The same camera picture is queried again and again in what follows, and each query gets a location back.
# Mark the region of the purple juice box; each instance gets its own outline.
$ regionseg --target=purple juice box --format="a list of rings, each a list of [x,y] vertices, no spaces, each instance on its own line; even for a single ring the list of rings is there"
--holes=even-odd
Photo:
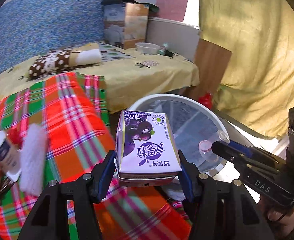
[[[115,164],[121,186],[169,183],[182,169],[167,115],[123,110]]]

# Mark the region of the yellow curtain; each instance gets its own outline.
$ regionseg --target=yellow curtain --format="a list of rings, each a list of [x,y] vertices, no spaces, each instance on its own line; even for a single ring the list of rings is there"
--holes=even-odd
[[[255,136],[282,137],[294,107],[294,11],[285,0],[199,0],[202,38],[233,52],[215,107]]]

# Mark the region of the grape illustration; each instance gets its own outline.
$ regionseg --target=grape illustration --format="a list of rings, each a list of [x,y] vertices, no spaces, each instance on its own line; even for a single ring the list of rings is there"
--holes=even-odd
[[[138,124],[138,130],[141,132],[141,133],[148,133],[152,130],[152,125],[150,122],[148,121],[141,121],[139,124]]]
[[[139,124],[139,120],[130,120],[129,128],[137,128]]]
[[[130,154],[135,149],[135,143],[133,139],[125,138],[124,155],[123,157]]]
[[[131,139],[138,140],[140,138],[140,132],[135,127],[130,128],[128,134]]]
[[[129,126],[130,124],[130,119],[125,119],[125,126]]]
[[[150,134],[150,133],[141,133],[141,134],[140,134],[140,138],[141,138],[143,141],[148,141],[148,140],[151,138],[151,134]]]

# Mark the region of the white bottle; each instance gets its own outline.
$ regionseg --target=white bottle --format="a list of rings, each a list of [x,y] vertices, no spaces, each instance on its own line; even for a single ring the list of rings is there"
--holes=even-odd
[[[18,180],[21,173],[19,152],[4,130],[0,131],[0,164],[13,182]]]
[[[201,141],[198,144],[198,150],[200,155],[208,162],[215,163],[218,161],[219,156],[214,154],[211,150],[211,146],[216,141],[224,141],[229,144],[229,136],[227,133],[218,130],[215,134],[213,134],[209,139]]]

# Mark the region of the yellow bedsheet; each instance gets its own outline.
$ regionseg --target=yellow bedsheet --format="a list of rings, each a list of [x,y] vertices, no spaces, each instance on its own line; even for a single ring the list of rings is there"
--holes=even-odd
[[[215,106],[255,136],[283,136],[294,107],[294,11],[285,0],[199,3],[202,38],[232,51]]]
[[[161,55],[142,55],[135,49],[119,51],[136,58],[108,61],[100,66],[73,71],[105,77],[107,108],[111,113],[126,109],[146,95],[199,84],[198,68],[182,56],[169,58]],[[0,100],[41,81],[27,81],[27,78],[23,78],[38,57],[32,57],[0,74]],[[151,68],[134,65],[147,60],[156,61],[159,65]]]

